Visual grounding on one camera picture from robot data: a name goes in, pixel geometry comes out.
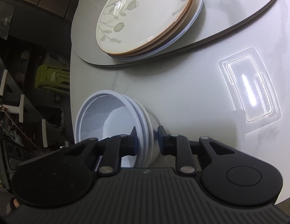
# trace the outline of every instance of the white table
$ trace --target white table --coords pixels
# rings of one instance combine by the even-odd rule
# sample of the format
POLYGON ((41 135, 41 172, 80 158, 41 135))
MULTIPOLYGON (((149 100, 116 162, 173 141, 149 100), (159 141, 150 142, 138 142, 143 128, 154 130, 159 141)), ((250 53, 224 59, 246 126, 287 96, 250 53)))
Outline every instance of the white table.
POLYGON ((277 0, 240 29, 161 61, 105 69, 82 61, 72 51, 70 70, 73 126, 81 104, 93 92, 125 93, 170 133, 191 140, 208 135, 272 164, 284 180, 277 203, 290 197, 290 0, 277 0), (243 115, 231 112, 235 107, 219 61, 249 47, 264 63, 282 116, 245 134, 243 115))

